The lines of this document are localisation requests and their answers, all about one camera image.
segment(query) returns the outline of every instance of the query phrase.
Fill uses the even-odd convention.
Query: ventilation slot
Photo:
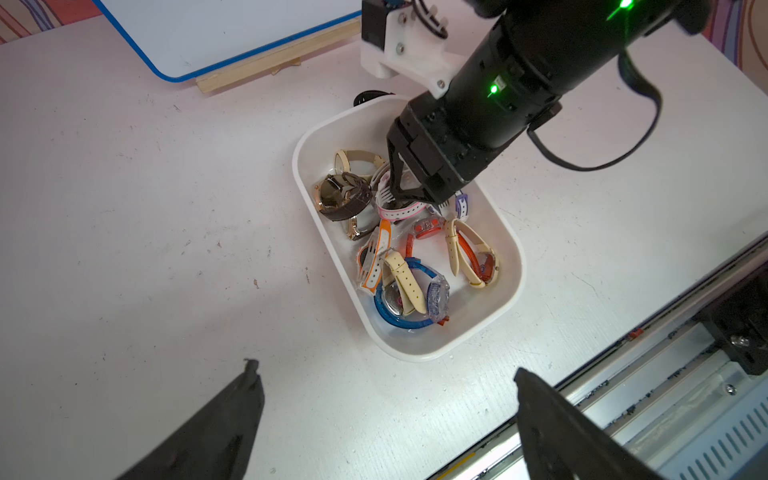
[[[768,403],[760,404],[747,413],[731,430],[717,440],[709,450],[698,457],[680,472],[680,480],[716,480],[727,471],[736,457],[749,449],[759,437],[768,435]]]

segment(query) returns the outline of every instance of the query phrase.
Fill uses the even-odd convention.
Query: blue whiteboard frame
[[[200,70],[193,71],[191,73],[188,73],[186,75],[181,75],[180,77],[169,77],[168,75],[164,74],[163,72],[159,71],[157,67],[154,66],[152,61],[149,59],[149,57],[139,48],[138,45],[136,45],[136,42],[133,38],[128,34],[128,32],[125,31],[125,28],[123,28],[122,25],[120,25],[120,22],[107,10],[107,7],[104,6],[103,3],[101,3],[101,0],[93,0],[93,3],[96,4],[99,10],[101,10],[101,13],[104,14],[105,17],[107,17],[107,20],[120,32],[120,35],[125,38],[125,41],[128,42],[128,44],[133,48],[136,53],[138,53],[139,57],[141,57],[141,60],[144,60],[144,63],[147,64],[150,70],[157,75],[158,77],[162,78],[165,81],[171,81],[173,83],[179,83],[182,81],[187,81],[190,78],[199,77],[202,74],[206,74],[209,71],[217,70],[218,68],[222,68],[226,65],[233,64],[236,61],[243,60],[244,58],[253,57],[254,55],[257,55],[263,51],[271,50],[275,47],[279,47],[281,45],[285,45],[289,41],[297,40],[298,38],[306,37],[307,35],[311,35],[315,33],[316,31],[324,30],[328,27],[333,27],[334,25],[337,25],[341,22],[346,22],[347,20],[351,20],[353,18],[360,16],[360,10],[357,12],[350,13],[349,15],[344,15],[343,17],[338,17],[336,20],[331,20],[330,22],[323,23],[321,25],[317,25],[316,27],[308,28],[307,30],[300,31],[299,33],[289,35],[285,38],[281,38],[280,40],[273,41],[272,43],[268,43],[266,45],[263,45],[259,48],[254,48],[253,50],[246,51],[245,53],[241,53],[240,55],[235,55],[232,58],[228,58],[227,60],[222,60],[217,63],[214,63],[213,65],[207,66],[205,68],[201,68]]]

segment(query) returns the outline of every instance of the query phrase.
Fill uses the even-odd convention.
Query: transparent blue watch
[[[426,290],[427,314],[418,315],[417,317],[421,318],[419,320],[409,320],[408,317],[402,315],[402,301],[397,282],[391,282],[386,286],[383,282],[379,283],[376,295],[373,297],[376,311],[387,323],[402,329],[421,329],[443,320],[448,314],[450,294],[448,280],[440,273],[423,265],[418,258],[408,257],[406,263],[409,269],[420,270],[431,279]]]

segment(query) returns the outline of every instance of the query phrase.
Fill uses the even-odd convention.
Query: purple and white strap
[[[467,194],[459,190],[455,194],[456,203],[456,218],[459,220],[465,220],[469,215],[469,197]]]

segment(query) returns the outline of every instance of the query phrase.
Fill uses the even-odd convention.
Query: colorful fabric
[[[100,14],[91,0],[0,0],[0,44]],[[713,0],[703,34],[768,93],[768,0]]]
[[[91,0],[0,0],[0,44],[100,14]]]
[[[768,93],[768,1],[715,0],[703,34]]]

